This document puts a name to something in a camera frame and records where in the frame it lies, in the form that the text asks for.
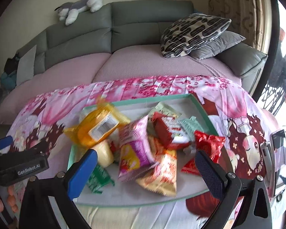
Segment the person's left hand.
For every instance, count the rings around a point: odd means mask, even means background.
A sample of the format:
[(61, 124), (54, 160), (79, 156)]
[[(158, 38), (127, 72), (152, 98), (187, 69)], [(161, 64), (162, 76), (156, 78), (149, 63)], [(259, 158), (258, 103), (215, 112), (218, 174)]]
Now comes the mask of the person's left hand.
[(18, 220), (18, 212), (19, 208), (14, 185), (8, 187), (0, 186), (0, 217), (8, 224), (11, 224), (11, 219)]

